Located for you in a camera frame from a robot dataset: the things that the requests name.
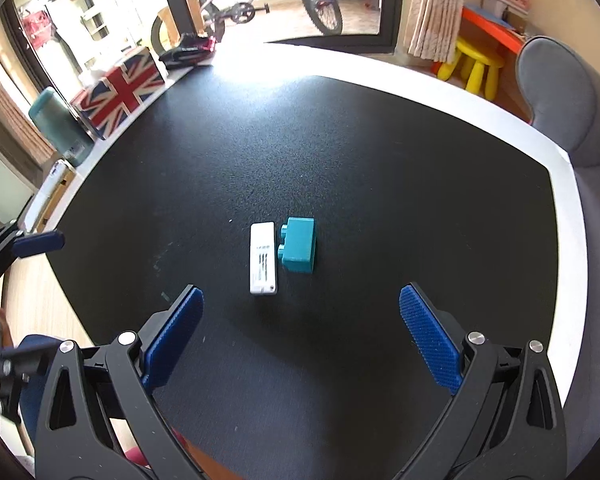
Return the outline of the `teal water bottle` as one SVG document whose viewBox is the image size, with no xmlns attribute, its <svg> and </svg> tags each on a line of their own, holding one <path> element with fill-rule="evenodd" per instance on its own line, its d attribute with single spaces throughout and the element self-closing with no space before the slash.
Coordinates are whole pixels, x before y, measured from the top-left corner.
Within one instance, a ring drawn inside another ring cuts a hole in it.
<svg viewBox="0 0 600 480">
<path fill-rule="evenodd" d="M 93 139 L 54 88 L 47 87 L 40 93 L 28 115 L 46 140 L 73 167 L 79 167 L 91 154 Z"/>
</svg>

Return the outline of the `teal toy brick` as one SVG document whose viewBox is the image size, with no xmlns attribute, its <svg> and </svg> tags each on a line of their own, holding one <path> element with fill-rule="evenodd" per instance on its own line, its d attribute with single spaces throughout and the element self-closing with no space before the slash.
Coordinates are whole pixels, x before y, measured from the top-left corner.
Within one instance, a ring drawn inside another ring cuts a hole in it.
<svg viewBox="0 0 600 480">
<path fill-rule="evenodd" d="M 289 217 L 280 228 L 277 257 L 289 272 L 312 273 L 314 268 L 316 231 L 313 218 Z"/>
</svg>

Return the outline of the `yellow plastic stool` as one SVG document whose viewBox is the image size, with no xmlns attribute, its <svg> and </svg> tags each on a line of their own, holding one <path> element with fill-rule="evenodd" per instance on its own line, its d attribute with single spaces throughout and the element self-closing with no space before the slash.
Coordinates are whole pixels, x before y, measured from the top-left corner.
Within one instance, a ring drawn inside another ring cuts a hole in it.
<svg viewBox="0 0 600 480">
<path fill-rule="evenodd" d="M 454 58 L 451 62 L 440 65 L 437 77 L 440 80 L 449 80 L 460 61 L 463 61 L 460 78 L 466 81 L 465 90 L 478 96 L 480 89 L 483 89 L 484 98 L 493 102 L 498 93 L 498 81 L 500 70 L 505 64 L 504 58 L 492 49 L 476 46 L 458 36 Z"/>
</svg>

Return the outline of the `patterned beige curtain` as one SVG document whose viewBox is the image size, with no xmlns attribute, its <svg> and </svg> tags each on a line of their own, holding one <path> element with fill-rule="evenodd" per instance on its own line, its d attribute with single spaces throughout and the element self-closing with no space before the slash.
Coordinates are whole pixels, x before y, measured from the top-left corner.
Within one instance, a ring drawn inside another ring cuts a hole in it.
<svg viewBox="0 0 600 480">
<path fill-rule="evenodd" d="M 449 63 L 455 55 L 465 0 L 411 0 L 407 52 L 415 58 Z"/>
</svg>

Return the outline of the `white small card box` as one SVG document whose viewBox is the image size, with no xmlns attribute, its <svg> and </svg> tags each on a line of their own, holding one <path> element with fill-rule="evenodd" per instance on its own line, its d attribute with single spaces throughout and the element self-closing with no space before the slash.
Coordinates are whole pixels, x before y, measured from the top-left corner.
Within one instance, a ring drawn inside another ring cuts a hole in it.
<svg viewBox="0 0 600 480">
<path fill-rule="evenodd" d="M 251 295 L 275 295 L 276 280 L 275 224 L 253 223 L 250 226 L 249 291 Z"/>
</svg>

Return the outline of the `union jack tissue box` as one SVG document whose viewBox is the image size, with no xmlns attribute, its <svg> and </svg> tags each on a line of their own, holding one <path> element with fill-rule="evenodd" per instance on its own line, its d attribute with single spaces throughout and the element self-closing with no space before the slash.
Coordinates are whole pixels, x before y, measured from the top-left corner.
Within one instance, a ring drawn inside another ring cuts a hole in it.
<svg viewBox="0 0 600 480">
<path fill-rule="evenodd" d="M 95 131 L 107 139 L 134 110 L 166 82 L 148 47 L 138 47 L 71 101 Z"/>
</svg>

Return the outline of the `grey fabric sofa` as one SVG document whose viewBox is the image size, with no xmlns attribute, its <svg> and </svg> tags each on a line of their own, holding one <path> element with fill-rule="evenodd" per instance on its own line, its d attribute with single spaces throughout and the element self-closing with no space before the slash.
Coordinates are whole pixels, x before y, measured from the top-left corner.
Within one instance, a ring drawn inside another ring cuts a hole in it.
<svg viewBox="0 0 600 480">
<path fill-rule="evenodd" d="M 600 440 L 600 74 L 562 42 L 539 36 L 520 50 L 516 77 L 532 126 L 567 152 L 583 208 L 588 304 L 565 406 L 567 470 L 573 472 Z"/>
</svg>

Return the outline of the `black door frame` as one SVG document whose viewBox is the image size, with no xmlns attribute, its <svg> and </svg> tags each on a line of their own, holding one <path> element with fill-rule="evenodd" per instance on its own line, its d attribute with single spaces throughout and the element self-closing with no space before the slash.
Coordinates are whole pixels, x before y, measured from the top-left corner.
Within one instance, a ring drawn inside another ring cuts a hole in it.
<svg viewBox="0 0 600 480">
<path fill-rule="evenodd" d="M 356 54 L 387 54 L 398 40 L 402 0 L 338 0 L 343 31 L 323 36 L 315 31 L 299 3 L 280 6 L 247 25 L 228 25 L 227 44 L 300 44 Z M 158 54 L 178 42 L 181 23 L 192 24 L 186 0 L 164 0 L 151 24 L 149 41 Z"/>
</svg>

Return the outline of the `orange kids table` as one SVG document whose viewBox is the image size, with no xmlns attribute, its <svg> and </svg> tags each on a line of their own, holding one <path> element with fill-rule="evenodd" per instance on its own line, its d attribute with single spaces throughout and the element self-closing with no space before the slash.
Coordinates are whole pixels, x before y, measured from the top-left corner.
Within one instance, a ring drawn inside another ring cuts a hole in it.
<svg viewBox="0 0 600 480">
<path fill-rule="evenodd" d="M 477 26 L 478 29 L 496 40 L 502 48 L 506 48 L 510 52 L 513 52 L 513 54 L 518 55 L 526 42 L 523 36 L 518 35 L 516 32 L 509 30 L 501 24 L 495 23 L 488 18 L 484 18 L 480 13 L 468 8 L 468 6 L 464 6 L 462 17 L 465 21 Z"/>
</svg>

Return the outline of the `wooden notebook under phone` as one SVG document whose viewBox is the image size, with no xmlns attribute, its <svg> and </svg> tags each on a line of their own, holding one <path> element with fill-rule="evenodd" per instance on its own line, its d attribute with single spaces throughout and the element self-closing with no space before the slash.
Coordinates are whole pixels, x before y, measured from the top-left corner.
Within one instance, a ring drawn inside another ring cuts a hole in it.
<svg viewBox="0 0 600 480">
<path fill-rule="evenodd" d="M 36 196 L 42 200 L 36 212 L 34 224 L 36 232 L 42 232 L 46 228 L 50 217 L 75 178 L 76 170 L 65 160 L 59 159 L 53 164 Z"/>
</svg>

